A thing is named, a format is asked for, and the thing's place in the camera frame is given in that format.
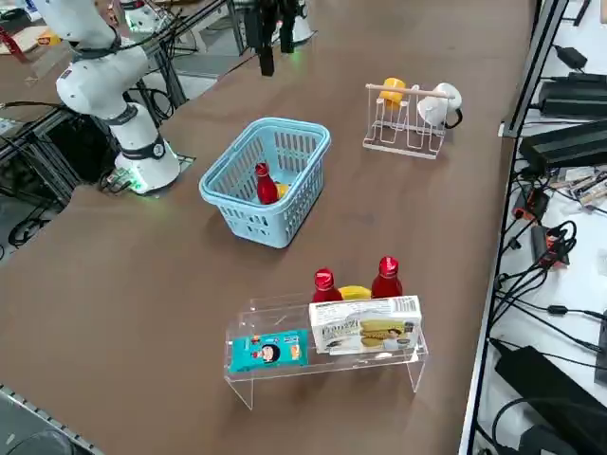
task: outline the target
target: red bottle cap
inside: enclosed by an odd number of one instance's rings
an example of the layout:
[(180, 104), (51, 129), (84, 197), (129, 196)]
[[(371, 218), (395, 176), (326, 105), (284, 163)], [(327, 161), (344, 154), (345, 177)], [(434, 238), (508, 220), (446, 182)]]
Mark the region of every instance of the red bottle cap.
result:
[(384, 256), (379, 261), (379, 274), (386, 278), (395, 277), (398, 274), (398, 261), (392, 256)]
[(267, 163), (257, 163), (255, 165), (255, 173), (258, 177), (263, 177), (264, 175), (269, 174), (269, 166)]
[(319, 291), (326, 291), (335, 285), (333, 272), (328, 268), (322, 268), (314, 275), (314, 284)]

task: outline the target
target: electronic device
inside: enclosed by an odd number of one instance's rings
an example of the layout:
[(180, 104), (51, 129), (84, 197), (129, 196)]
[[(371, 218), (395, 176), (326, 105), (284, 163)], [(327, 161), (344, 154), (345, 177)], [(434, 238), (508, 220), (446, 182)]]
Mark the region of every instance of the electronic device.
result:
[(0, 27), (9, 35), (19, 33), (26, 27), (31, 26), (28, 14), (20, 8), (10, 9), (0, 14)]
[(558, 401), (606, 414), (607, 408), (533, 347), (511, 351), (498, 340), (492, 339), (491, 344), (502, 355), (495, 371), (521, 397), (552, 401), (531, 402), (530, 406), (560, 438), (581, 454), (607, 454), (607, 416), (559, 405)]
[(538, 265), (543, 266), (554, 262), (552, 266), (557, 268), (569, 265), (569, 255), (559, 255), (555, 248), (555, 240), (548, 227), (534, 226), (531, 228), (531, 250), (534, 263), (540, 261)]
[(607, 86), (591, 82), (545, 82), (537, 107), (546, 117), (607, 118)]
[(521, 155), (538, 172), (607, 163), (607, 120), (524, 137)]
[(582, 69), (588, 63), (588, 59), (581, 55), (581, 53), (574, 47), (561, 47), (559, 45), (552, 45), (557, 49), (557, 56), (559, 60), (569, 66), (571, 69)]
[(148, 58), (140, 45), (145, 40), (129, 44), (103, 21), (91, 0), (34, 0), (34, 4), (55, 34), (71, 43), (77, 54), (57, 80), (59, 97), (75, 112), (107, 125), (120, 144), (115, 166), (132, 175), (132, 190), (145, 193), (175, 181), (179, 176), (176, 154), (147, 109), (122, 97), (148, 70)]
[(584, 83), (598, 83), (607, 85), (607, 75), (604, 74), (592, 74), (592, 73), (578, 73), (576, 71), (570, 72), (567, 76), (555, 76), (550, 78), (550, 81), (555, 82), (584, 82)]
[(512, 208), (512, 215), (515, 219), (541, 221), (548, 208), (550, 198), (545, 192), (532, 185), (522, 185), (521, 187), (521, 192)]
[(552, 429), (534, 425), (521, 435), (519, 441), (520, 455), (579, 455)]

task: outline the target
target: yellow cup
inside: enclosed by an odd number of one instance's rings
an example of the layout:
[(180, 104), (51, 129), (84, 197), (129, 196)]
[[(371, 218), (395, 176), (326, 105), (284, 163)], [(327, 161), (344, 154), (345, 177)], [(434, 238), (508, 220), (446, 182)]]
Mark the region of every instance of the yellow cup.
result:
[[(405, 88), (405, 82), (397, 78), (388, 78), (383, 84), (388, 87)], [(387, 92), (385, 90), (379, 93), (379, 97), (386, 100), (386, 107), (388, 109), (398, 109), (402, 101), (402, 95), (402, 93)]]

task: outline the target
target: black power adapter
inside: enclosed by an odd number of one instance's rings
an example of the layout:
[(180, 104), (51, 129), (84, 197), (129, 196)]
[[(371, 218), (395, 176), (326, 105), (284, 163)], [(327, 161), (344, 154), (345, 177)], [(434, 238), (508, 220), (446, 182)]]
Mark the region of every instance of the black power adapter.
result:
[(560, 47), (553, 45), (557, 49), (559, 60), (569, 66), (571, 69), (582, 69), (586, 66), (588, 59), (581, 55), (574, 47)]

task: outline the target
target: red bottle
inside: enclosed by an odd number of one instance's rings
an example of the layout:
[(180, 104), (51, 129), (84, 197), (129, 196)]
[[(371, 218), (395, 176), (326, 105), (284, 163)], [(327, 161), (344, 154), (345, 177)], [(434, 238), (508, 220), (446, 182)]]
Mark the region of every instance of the red bottle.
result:
[(398, 279), (398, 261), (385, 256), (379, 262), (379, 273), (371, 286), (371, 299), (402, 296), (402, 284)]
[(328, 268), (322, 268), (314, 275), (316, 292), (312, 298), (313, 302), (343, 300), (340, 291), (335, 288), (333, 272)]
[(258, 163), (255, 166), (255, 174), (257, 175), (257, 197), (259, 202), (267, 206), (278, 201), (278, 189), (276, 184), (269, 176), (269, 166), (267, 163)]
[(21, 47), (17, 45), (15, 40), (13, 40), (12, 37), (7, 33), (7, 31), (4, 30), (2, 27), (0, 27), (0, 43), (3, 43), (4, 46), (7, 47), (9, 52), (14, 55), (17, 60), (22, 64), (28, 61), (28, 58), (26, 57), (26, 54), (24, 54), (21, 50)]

